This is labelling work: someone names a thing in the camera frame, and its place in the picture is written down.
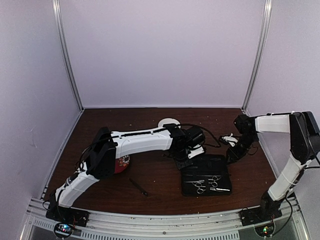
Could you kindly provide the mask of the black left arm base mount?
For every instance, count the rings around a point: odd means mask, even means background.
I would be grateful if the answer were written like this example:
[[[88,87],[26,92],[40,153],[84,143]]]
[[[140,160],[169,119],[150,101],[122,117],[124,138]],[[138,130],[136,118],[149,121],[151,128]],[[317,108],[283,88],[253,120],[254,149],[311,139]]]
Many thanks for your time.
[[[45,214],[48,219],[78,227],[87,226],[89,215],[89,212],[85,210],[61,206],[50,206]]]

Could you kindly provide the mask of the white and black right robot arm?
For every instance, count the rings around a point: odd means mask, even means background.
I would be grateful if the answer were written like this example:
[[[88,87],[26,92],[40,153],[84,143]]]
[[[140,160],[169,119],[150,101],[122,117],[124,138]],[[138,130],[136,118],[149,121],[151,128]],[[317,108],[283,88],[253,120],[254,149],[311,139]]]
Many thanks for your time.
[[[320,128],[310,111],[268,113],[266,115],[238,115],[233,121],[240,137],[226,151],[227,163],[233,164],[245,155],[259,137],[266,148],[273,147],[283,153],[272,153],[270,159],[280,158],[275,182],[262,195],[256,210],[259,220],[268,220],[278,211],[290,190],[298,184],[304,171],[320,153]]]

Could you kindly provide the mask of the black zippered tool case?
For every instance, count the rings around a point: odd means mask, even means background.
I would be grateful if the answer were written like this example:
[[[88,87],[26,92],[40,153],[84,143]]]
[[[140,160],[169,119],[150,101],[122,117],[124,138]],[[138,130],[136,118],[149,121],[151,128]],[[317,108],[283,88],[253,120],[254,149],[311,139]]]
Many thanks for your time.
[[[227,167],[227,160],[220,154],[202,154],[192,159],[193,165],[180,170],[181,192],[185,197],[201,196],[224,196],[233,192],[230,174]],[[231,192],[218,192],[210,190],[208,179],[212,176],[222,176],[221,185],[229,188]],[[205,192],[198,194],[197,188],[191,183],[193,181],[203,181]]]

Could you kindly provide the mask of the silver hair cutting scissors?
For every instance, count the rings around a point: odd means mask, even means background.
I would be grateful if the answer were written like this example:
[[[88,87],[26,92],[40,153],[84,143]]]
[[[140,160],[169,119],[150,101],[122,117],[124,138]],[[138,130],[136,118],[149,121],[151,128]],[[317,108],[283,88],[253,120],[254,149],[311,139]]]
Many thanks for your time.
[[[221,175],[213,175],[211,178],[208,179],[209,189],[211,191],[216,192],[231,192],[231,190],[227,187],[221,185]]]

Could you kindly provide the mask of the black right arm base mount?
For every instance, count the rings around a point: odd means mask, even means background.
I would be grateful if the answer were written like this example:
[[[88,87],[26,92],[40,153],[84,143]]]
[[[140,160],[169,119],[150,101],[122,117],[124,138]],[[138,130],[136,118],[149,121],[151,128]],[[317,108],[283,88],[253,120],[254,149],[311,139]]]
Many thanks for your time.
[[[282,216],[281,210],[276,210],[273,213],[262,213],[260,207],[243,208],[239,212],[239,217],[242,226],[256,225],[263,222],[271,221],[274,218],[280,218]]]

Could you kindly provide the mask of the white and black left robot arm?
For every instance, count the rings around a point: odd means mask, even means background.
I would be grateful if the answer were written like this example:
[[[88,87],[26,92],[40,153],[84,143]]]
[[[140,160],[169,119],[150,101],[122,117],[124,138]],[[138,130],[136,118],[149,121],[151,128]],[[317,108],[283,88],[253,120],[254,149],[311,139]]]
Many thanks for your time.
[[[179,124],[167,123],[156,128],[137,131],[99,130],[95,140],[82,153],[77,168],[65,183],[50,194],[50,208],[61,222],[72,218],[69,207],[93,184],[112,176],[116,162],[133,154],[167,151],[178,169],[205,152],[205,134],[198,126],[183,129]]]

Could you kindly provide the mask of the black hair clip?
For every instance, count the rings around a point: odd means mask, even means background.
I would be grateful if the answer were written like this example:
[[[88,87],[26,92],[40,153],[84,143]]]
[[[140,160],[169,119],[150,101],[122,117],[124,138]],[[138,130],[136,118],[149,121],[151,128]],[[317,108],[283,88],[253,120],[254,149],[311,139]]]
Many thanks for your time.
[[[129,178],[129,181],[146,197],[149,196],[148,192],[142,188],[136,181],[134,181],[133,179]]]

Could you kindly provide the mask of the silver thinning scissors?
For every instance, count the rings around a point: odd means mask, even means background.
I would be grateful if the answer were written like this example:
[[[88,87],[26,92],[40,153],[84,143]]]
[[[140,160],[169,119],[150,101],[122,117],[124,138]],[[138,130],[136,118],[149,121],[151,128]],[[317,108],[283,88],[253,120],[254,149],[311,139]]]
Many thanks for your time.
[[[191,181],[192,185],[196,187],[197,194],[203,194],[206,191],[206,186],[203,185],[203,181]]]

